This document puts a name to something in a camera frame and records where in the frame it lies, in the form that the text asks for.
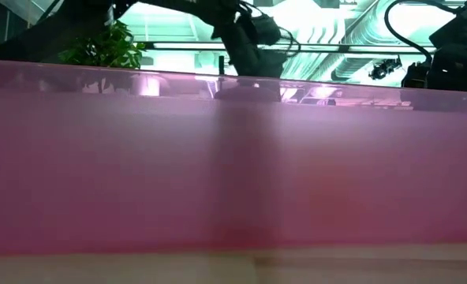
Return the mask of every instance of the leaf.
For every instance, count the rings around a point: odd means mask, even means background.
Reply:
[[[140,68],[143,43],[135,46],[128,25],[115,21],[109,28],[92,37],[77,38],[58,57],[65,64],[118,68]]]

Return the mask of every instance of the air duct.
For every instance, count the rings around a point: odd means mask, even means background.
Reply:
[[[368,8],[356,27],[346,33],[341,43],[353,45],[394,44],[397,40],[379,33],[386,29],[382,21],[386,8],[393,0],[378,0]],[[307,80],[347,80],[353,73],[367,65],[371,58],[346,58],[344,54],[329,54]]]
[[[313,0],[286,0],[274,8],[273,15],[300,43],[337,44],[346,31],[341,10],[321,9]],[[286,61],[282,77],[307,78],[324,58],[325,54],[302,52]]]

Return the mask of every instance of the black machine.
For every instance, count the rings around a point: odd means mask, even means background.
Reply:
[[[422,2],[456,15],[452,21],[430,35],[430,41],[437,48],[433,57],[423,47],[403,38],[391,27],[388,14],[394,6],[403,2]],[[429,0],[396,0],[388,6],[384,21],[395,37],[418,49],[426,57],[424,62],[409,66],[402,87],[467,92],[467,1],[462,7],[451,9]]]
[[[78,36],[98,33],[136,2],[189,13],[213,26],[212,38],[223,41],[238,75],[281,76],[287,54],[257,47],[283,38],[281,28],[266,14],[252,17],[256,7],[239,0],[65,0],[56,14],[0,44],[0,60],[41,62]]]
[[[374,64],[374,69],[368,74],[373,80],[382,80],[396,69],[402,67],[400,56],[396,59],[384,59]]]

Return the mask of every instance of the pink container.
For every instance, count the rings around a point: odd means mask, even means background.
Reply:
[[[467,241],[467,107],[400,100],[467,93],[280,84],[0,62],[0,255]]]

